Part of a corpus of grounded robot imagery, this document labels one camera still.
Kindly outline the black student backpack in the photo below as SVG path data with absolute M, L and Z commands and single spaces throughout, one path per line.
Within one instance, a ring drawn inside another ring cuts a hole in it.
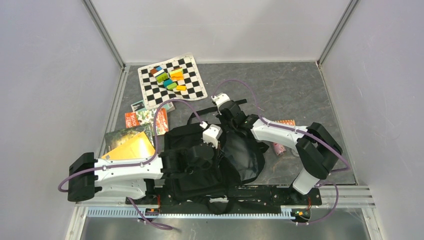
M 244 188 L 264 169 L 264 153 L 269 148 L 243 128 L 246 115 L 240 105 L 244 103 L 245 99 L 231 101 L 224 114 L 218 115 L 221 135 L 217 146 L 205 142 L 204 129 L 191 120 L 164 135 L 162 194 L 170 195 L 174 202 L 166 211 L 215 215 L 278 212 L 269 188 L 259 192 Z

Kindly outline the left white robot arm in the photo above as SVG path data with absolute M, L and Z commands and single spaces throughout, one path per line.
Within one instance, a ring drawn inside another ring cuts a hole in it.
M 83 153 L 69 166 L 65 192 L 69 202 L 83 202 L 95 197 L 140 199 L 153 203 L 157 190 L 145 180 L 181 179 L 210 169 L 216 149 L 205 143 L 169 149 L 146 158 L 108 160 Z

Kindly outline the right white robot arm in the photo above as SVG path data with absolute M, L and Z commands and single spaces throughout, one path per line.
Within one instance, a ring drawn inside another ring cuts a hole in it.
M 270 121 L 257 114 L 246 115 L 233 100 L 216 102 L 222 121 L 243 137 L 257 141 L 281 144 L 295 150 L 303 165 L 289 189 L 289 199 L 302 204 L 319 181 L 326 180 L 342 149 L 329 132 L 319 123 L 310 126 L 292 126 Z

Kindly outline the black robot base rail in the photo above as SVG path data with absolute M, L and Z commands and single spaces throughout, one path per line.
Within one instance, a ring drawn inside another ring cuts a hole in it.
M 137 205 L 158 205 L 161 214 L 279 214 L 282 206 L 322 205 L 318 188 L 302 195 L 290 186 L 238 185 L 182 190 L 163 185 L 134 199 Z

